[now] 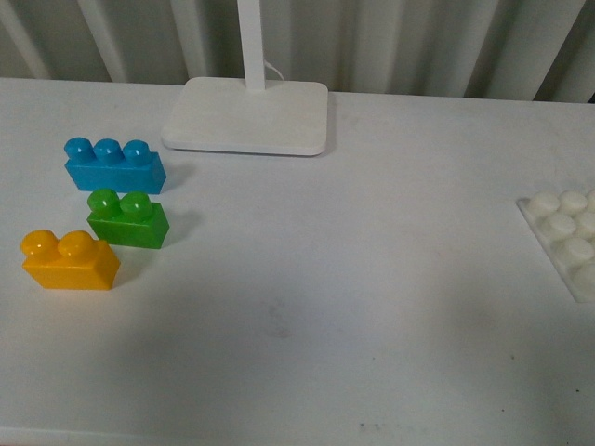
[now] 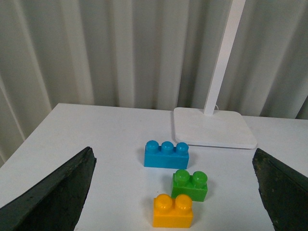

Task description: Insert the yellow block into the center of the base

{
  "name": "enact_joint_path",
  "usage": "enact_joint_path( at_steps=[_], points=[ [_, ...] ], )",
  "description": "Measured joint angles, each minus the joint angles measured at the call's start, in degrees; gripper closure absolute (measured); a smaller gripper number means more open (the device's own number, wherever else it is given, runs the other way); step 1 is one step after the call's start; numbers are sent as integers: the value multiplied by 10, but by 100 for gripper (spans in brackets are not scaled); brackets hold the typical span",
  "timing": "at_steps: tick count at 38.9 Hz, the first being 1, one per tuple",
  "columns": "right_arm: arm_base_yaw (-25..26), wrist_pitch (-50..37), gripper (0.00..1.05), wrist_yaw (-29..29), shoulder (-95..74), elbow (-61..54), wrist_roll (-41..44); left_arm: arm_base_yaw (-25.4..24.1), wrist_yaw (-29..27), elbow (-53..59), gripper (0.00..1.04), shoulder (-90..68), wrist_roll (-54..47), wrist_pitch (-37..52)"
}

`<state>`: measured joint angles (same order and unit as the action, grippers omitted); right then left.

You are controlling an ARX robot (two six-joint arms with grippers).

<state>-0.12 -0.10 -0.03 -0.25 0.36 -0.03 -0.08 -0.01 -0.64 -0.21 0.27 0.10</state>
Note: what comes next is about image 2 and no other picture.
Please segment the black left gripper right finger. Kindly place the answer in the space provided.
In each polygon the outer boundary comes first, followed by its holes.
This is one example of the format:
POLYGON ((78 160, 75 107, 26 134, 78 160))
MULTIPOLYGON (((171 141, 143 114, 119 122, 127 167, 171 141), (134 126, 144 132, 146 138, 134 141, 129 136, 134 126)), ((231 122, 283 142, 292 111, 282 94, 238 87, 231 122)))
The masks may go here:
POLYGON ((253 167, 259 193, 276 231, 308 229, 308 178, 261 149, 253 167))

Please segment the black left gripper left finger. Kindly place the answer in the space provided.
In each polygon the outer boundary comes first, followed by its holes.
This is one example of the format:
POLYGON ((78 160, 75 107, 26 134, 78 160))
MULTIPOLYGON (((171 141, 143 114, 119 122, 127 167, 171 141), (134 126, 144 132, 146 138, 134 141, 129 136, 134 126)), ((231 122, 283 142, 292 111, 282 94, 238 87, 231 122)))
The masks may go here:
POLYGON ((86 147, 0 209, 2 231, 72 231, 86 201, 96 158, 86 147))

